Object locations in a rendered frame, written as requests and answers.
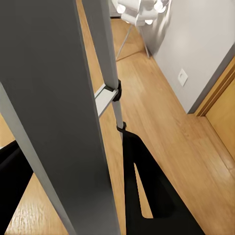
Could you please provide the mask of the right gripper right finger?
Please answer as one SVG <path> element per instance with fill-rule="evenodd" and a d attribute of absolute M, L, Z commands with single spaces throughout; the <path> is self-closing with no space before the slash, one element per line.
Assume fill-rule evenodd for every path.
<path fill-rule="evenodd" d="M 206 235 L 142 139 L 123 131 L 126 235 Z M 142 216 L 136 164 L 153 218 Z"/>

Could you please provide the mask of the camera tripod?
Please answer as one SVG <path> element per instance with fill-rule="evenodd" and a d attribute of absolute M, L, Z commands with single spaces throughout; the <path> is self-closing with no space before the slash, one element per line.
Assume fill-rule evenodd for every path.
<path fill-rule="evenodd" d="M 94 94 L 76 0 L 0 0 L 0 113 L 69 235 L 121 235 L 99 118 L 123 141 L 108 0 L 81 0 L 104 84 Z"/>

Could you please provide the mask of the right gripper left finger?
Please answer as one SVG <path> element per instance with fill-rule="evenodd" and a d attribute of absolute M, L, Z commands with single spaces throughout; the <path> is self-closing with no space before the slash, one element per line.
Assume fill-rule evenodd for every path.
<path fill-rule="evenodd" d="M 33 175 L 16 140 L 0 148 L 0 235 L 4 235 Z"/>

